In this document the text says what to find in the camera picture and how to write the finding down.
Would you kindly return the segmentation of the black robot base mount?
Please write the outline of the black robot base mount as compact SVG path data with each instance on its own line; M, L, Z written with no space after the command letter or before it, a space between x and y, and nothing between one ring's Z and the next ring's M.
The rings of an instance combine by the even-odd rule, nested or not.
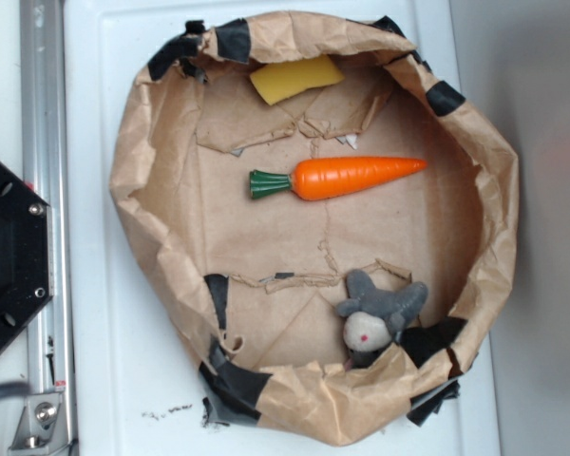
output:
M49 206L0 162L0 354L52 298Z

